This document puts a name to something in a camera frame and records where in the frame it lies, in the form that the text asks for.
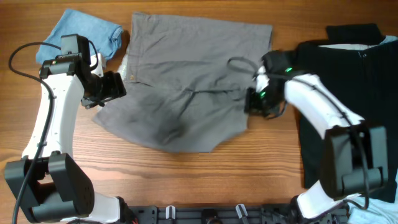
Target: folded black cloth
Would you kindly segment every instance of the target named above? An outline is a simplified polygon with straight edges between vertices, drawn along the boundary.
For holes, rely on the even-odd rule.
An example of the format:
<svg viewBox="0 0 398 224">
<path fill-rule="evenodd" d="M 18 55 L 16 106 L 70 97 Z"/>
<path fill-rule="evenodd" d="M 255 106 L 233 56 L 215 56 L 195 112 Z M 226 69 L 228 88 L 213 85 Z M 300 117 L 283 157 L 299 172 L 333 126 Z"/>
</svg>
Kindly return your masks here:
<svg viewBox="0 0 398 224">
<path fill-rule="evenodd" d="M 322 83 L 349 109 L 387 129 L 389 180 L 371 198 L 394 202 L 398 169 L 398 41 L 367 50 L 319 47 L 316 42 L 300 44 L 295 65 L 316 73 Z M 323 141 L 307 119 L 300 120 L 300 143 L 304 186 L 318 178 Z"/>
</svg>

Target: white fabric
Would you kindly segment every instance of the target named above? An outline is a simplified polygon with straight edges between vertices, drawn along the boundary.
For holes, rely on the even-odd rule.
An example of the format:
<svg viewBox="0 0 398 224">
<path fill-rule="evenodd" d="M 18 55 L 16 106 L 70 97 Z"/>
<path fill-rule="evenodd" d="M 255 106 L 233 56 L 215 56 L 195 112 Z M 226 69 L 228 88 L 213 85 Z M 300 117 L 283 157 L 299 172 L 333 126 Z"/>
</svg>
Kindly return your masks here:
<svg viewBox="0 0 398 224">
<path fill-rule="evenodd" d="M 398 37 L 387 35 L 380 44 L 386 44 L 398 40 Z M 334 49 L 345 50 L 366 50 L 376 45 L 363 45 L 363 44 L 333 44 L 322 45 L 321 47 L 328 47 Z M 363 197 L 356 197 L 353 199 L 360 205 L 365 204 Z M 355 224 L 386 224 L 398 223 L 398 192 L 396 193 L 395 203 L 387 203 L 377 199 L 369 200 L 369 207 L 366 211 L 360 210 L 355 205 L 349 203 L 349 213 L 351 214 L 348 223 Z"/>
</svg>

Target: robotic hand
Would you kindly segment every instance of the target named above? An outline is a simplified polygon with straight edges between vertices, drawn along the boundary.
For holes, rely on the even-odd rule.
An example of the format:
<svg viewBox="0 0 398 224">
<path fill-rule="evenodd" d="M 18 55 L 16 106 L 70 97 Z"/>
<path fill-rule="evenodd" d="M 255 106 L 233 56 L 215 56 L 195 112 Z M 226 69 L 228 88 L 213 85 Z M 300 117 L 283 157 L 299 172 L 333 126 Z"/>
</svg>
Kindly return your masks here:
<svg viewBox="0 0 398 224">
<path fill-rule="evenodd" d="M 91 180 L 73 160 L 72 137 L 78 105 L 104 106 L 105 102 L 124 96 L 126 91 L 118 73 L 102 75 L 98 54 L 91 57 L 97 65 L 90 66 L 89 42 L 77 34 L 63 36 L 62 54 L 54 60 L 46 60 L 40 70 L 42 101 L 34 132 L 22 159 L 8 162 L 4 171 L 6 182 L 17 199 L 16 213 L 21 207 L 31 223 L 60 220 L 126 224 L 221 223 L 215 209 L 202 210 L 201 218 L 196 220 L 198 212 L 187 208 L 176 210 L 169 206 L 160 211 L 156 207 L 128 207 L 120 197 L 94 192 Z M 363 192 L 368 198 L 370 190 L 382 187 L 387 182 L 384 128 L 365 123 L 362 117 L 342 105 L 316 75 L 292 69 L 285 52 L 269 52 L 262 59 L 263 67 L 254 77 L 257 88 L 248 90 L 245 111 L 269 116 L 275 107 L 287 101 L 308 118 L 326 146 L 320 180 L 292 199 L 287 213 L 283 214 L 289 223 L 319 220 L 342 203 L 352 202 L 350 198 Z M 53 182 L 40 184 L 38 180 L 46 174 L 51 175 Z M 144 216 L 144 210 L 149 210 L 149 215 Z M 244 224 L 264 223 L 266 218 L 251 220 L 252 213 L 241 204 L 233 210 Z"/>
</svg>

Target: blue cloth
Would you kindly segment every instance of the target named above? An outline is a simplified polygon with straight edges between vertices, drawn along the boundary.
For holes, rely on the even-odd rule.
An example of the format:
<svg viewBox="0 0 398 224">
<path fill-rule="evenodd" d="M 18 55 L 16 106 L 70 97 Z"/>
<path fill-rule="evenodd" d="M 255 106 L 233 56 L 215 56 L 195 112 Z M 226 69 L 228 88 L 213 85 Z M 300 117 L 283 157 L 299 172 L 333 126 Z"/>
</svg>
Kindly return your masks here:
<svg viewBox="0 0 398 224">
<path fill-rule="evenodd" d="M 44 42 L 61 46 L 61 36 L 79 34 L 91 40 L 105 60 L 109 60 L 121 46 L 122 32 L 121 25 L 73 9 L 67 9 Z M 90 53 L 91 55 L 95 54 L 91 45 Z M 42 64 L 44 60 L 54 59 L 59 54 L 58 49 L 41 45 L 36 54 L 36 62 Z"/>
</svg>

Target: brown tabletop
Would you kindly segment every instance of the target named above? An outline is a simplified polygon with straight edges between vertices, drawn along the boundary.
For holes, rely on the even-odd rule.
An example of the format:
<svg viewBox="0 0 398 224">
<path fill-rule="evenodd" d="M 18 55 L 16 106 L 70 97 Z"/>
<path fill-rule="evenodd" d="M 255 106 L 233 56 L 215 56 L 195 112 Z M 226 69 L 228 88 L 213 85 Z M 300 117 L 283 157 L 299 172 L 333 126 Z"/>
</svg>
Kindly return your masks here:
<svg viewBox="0 0 398 224">
<path fill-rule="evenodd" d="M 325 26 L 375 22 L 398 35 L 397 1 L 56 1 L 0 3 L 0 224 L 10 223 L 15 198 L 4 180 L 6 162 L 21 158 L 35 124 L 40 85 L 12 73 L 13 50 L 43 41 L 66 8 L 121 24 L 131 30 L 134 11 L 272 24 L 273 49 L 326 38 Z M 38 74 L 38 47 L 21 51 L 14 67 Z M 108 62 L 116 70 L 125 50 Z M 129 205 L 260 205 L 288 202 L 304 191 L 303 166 L 294 109 L 278 119 L 251 117 L 248 130 L 210 154 L 168 154 L 141 147 L 92 122 L 96 109 L 80 108 L 73 156 L 97 192 L 121 196 Z M 19 223 L 26 223 L 22 212 Z"/>
</svg>

